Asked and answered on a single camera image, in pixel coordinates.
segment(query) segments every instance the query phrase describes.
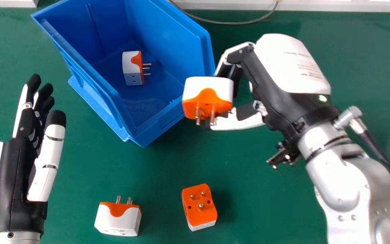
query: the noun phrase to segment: black cable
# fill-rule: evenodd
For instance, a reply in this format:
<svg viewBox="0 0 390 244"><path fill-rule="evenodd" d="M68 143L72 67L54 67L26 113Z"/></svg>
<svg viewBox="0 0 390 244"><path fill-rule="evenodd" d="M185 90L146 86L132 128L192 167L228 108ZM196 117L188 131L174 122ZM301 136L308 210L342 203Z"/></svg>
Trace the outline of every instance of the black cable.
<svg viewBox="0 0 390 244"><path fill-rule="evenodd" d="M390 160L387 159L370 132L367 130L361 134L358 134L358 136L365 143L365 145L367 145L367 147L370 148L371 151L373 151L373 153L381 160L382 164L385 165L385 167L390 168Z"/></svg>
<svg viewBox="0 0 390 244"><path fill-rule="evenodd" d="M275 2L275 6L272 8L271 11L269 11L267 14L261 16L260 18L258 19L255 19L255 20L248 20L248 21L242 21L242 22L224 22L224 21L216 21L216 20L208 20L208 19L204 19L204 18L201 18L201 17L198 17L196 15L193 15L193 14L189 14L188 12L186 12L184 9L182 9L180 6L178 6L173 0L168 0L174 7L176 7L177 9L179 9L181 12L183 12L184 14L186 14L187 16L191 17L192 19L196 19L196 20L201 20L201 21L204 21L204 22L207 22L207 23L212 23L212 24L220 24L220 25L248 25L248 24L253 24L253 23L257 23L257 22L260 22L261 20L265 20L266 18L268 18L270 15L272 15L275 10L276 10L276 7L278 6L278 3L280 0L277 0Z"/></svg>

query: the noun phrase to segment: blue plastic bin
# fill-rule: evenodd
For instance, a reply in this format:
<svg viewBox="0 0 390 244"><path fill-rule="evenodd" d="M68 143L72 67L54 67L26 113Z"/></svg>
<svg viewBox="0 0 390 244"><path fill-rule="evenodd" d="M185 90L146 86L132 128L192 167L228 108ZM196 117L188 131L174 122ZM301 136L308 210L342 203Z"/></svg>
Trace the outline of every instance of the blue plastic bin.
<svg viewBox="0 0 390 244"><path fill-rule="evenodd" d="M32 15L61 52L69 84L125 142L145 147L184 117L189 76L215 71L209 33L165 0L63 0ZM126 86L124 51L152 63Z"/></svg>

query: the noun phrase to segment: gray cable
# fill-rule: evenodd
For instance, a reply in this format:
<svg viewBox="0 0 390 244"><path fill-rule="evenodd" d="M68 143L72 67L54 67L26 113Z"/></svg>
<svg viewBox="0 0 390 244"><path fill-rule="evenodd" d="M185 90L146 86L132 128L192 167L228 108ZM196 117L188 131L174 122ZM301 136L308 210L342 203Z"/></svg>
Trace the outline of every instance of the gray cable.
<svg viewBox="0 0 390 244"><path fill-rule="evenodd" d="M175 6L177 9L179 9L181 12L183 12L183 13L186 14L187 16L191 17L192 19L201 20L201 21L204 21L204 22L207 22L207 23L212 23L212 24L234 25L234 26L237 26L237 25L248 25L248 24L252 24L252 23L257 23L257 22L260 22L261 20L264 20L264 19L268 18L270 15L272 15L272 14L275 12L276 7L278 6L278 3L279 3L279 1L277 0L277 1L275 2L274 8L272 8L271 11L269 11L267 14L261 16L261 17L258 18L258 19L249 20L249 21L242 21L242 22L223 22L223 21L216 21L216 20L208 20L208 19L204 19L204 18L198 17L198 16L193 15L193 14L189 14L189 13L186 12L184 9L182 9L180 6L178 6L173 0L168 0L168 1L169 1L173 6Z"/></svg>

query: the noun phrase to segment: blue box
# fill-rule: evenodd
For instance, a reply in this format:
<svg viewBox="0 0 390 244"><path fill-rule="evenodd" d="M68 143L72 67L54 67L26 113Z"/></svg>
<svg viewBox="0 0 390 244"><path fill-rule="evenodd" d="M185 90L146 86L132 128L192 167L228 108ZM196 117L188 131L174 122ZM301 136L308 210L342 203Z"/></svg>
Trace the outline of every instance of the blue box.
<svg viewBox="0 0 390 244"><path fill-rule="evenodd" d="M186 78L215 72L209 33L165 0L63 0L31 16L61 52L72 88L141 147L184 117ZM135 50L151 75L126 86L121 55Z"/></svg>

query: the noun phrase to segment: green table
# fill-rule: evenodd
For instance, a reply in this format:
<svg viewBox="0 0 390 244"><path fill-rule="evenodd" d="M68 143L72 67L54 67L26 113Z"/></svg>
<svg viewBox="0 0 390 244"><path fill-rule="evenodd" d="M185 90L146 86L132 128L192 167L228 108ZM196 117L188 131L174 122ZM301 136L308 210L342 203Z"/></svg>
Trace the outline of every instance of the green table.
<svg viewBox="0 0 390 244"><path fill-rule="evenodd" d="M326 242L326 220L304 162L279 171L265 163L276 152L278 132L215 133L183 120L148 148L124 143L68 85L70 73L31 20L33 12L0 9L0 140L11 136L28 77L38 73L51 82L55 108L67 113L68 125L42 243ZM261 14L195 13L223 20ZM216 59L226 48L264 33L302 40L330 80L334 103L341 109L359 106L390 156L390 14L277 12L251 26L202 25L211 33ZM237 104L251 99L247 90L240 91ZM214 227L191 232L180 194L203 182L212 189L219 218ZM137 238L102 235L93 227L99 202L117 195L131 196L141 206Z"/></svg>

